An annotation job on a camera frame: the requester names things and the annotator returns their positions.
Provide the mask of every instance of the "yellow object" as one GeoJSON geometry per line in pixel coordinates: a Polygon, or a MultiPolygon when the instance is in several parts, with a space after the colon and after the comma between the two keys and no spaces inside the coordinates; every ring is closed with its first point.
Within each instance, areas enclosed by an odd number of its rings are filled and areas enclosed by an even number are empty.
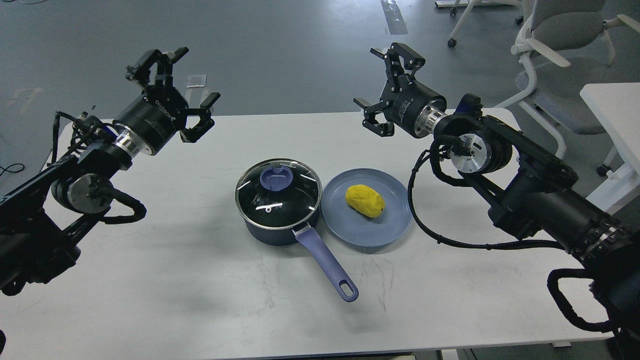
{"type": "Polygon", "coordinates": [[[349,206],[370,218],[378,217],[385,209],[385,199],[367,185],[349,186],[344,199],[349,206]]]}

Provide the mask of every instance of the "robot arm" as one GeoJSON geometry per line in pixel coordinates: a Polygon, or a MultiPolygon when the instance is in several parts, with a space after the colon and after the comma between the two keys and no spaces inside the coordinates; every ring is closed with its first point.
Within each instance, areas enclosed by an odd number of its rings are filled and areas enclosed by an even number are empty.
{"type": "Polygon", "coordinates": [[[370,106],[354,99],[364,110],[363,126],[379,136],[391,136],[394,125],[415,138],[433,135],[433,142],[422,153],[410,179],[408,193],[413,208],[412,188],[415,174],[429,162],[434,175],[452,185],[467,186],[490,205],[488,216],[495,227],[514,236],[517,241],[476,245],[447,239],[428,229],[412,211],[418,225],[438,243],[477,249],[526,249],[555,247],[564,249],[584,269],[554,270],[548,288],[565,317],[587,331],[615,331],[622,328],[640,337],[640,231],[632,231],[609,214],[598,209],[571,189],[577,174],[562,160],[542,149],[521,132],[499,119],[482,114],[480,99],[465,95],[452,115],[444,113],[446,100],[414,78],[423,58],[407,45],[393,43],[386,54],[372,49],[385,60],[387,82],[380,102],[370,106]],[[399,56],[407,56],[404,68],[399,56]],[[410,67],[420,59],[418,67],[410,67]],[[383,113],[387,122],[378,123],[375,115],[383,113]],[[502,189],[483,174],[504,167],[518,152],[519,169],[510,184],[502,189]],[[440,161],[452,161],[460,178],[442,172],[440,161]],[[556,241],[525,240],[539,230],[556,241]],[[576,315],[559,291],[563,277],[593,279],[591,291],[607,310],[610,320],[588,323],[576,315]]]}
{"type": "Polygon", "coordinates": [[[142,93],[112,124],[86,113],[74,118],[56,112],[51,164],[0,198],[0,288],[5,295],[20,293],[27,282],[47,283],[74,266],[80,255],[76,245],[98,222],[124,224],[145,216],[144,205],[109,180],[131,167],[133,157],[140,152],[157,154],[175,133],[183,142],[196,142],[212,128],[211,106],[220,94],[212,93],[199,108],[189,108],[173,87],[173,64],[188,51],[186,47],[167,54],[147,51],[135,66],[127,67],[127,79],[142,93]],[[150,84],[154,65],[156,78],[150,84]],[[194,115],[200,117],[199,123],[186,128],[187,116],[194,115]],[[75,136],[56,161],[60,117],[73,122],[75,136]],[[64,229],[42,208],[49,189],[62,206],[82,214],[64,229]],[[107,217],[114,200],[130,207],[133,215],[107,217]]]}

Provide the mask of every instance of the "chair wheel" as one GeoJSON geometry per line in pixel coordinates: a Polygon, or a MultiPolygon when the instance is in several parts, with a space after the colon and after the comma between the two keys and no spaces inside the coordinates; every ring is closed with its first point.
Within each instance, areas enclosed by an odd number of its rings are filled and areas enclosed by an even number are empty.
{"type": "Polygon", "coordinates": [[[598,170],[596,170],[596,171],[598,172],[598,175],[600,175],[600,176],[602,176],[602,177],[605,177],[605,176],[607,176],[607,172],[608,172],[609,170],[611,170],[611,168],[610,168],[610,167],[608,167],[607,165],[600,165],[600,166],[598,167],[598,170]]]}

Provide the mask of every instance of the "plate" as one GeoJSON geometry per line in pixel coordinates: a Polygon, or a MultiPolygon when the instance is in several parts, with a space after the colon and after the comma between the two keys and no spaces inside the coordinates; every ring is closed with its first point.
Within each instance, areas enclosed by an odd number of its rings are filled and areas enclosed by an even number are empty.
{"type": "Polygon", "coordinates": [[[398,179],[372,168],[356,168],[335,176],[323,190],[321,211],[329,230],[338,238],[360,247],[392,243],[409,227],[412,216],[406,188],[398,179]],[[385,200],[385,209],[369,218],[349,206],[344,198],[352,185],[364,184],[385,200]]]}

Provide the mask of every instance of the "saucepan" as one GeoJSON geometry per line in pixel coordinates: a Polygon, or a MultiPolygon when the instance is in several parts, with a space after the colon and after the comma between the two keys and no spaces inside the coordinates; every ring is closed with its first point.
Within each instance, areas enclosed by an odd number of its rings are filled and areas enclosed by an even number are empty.
{"type": "Polygon", "coordinates": [[[321,196],[317,174],[299,161],[284,158],[252,166],[236,186],[236,205],[253,237],[274,246],[300,242],[340,297],[351,302],[358,298],[358,288],[314,229],[321,196]]]}

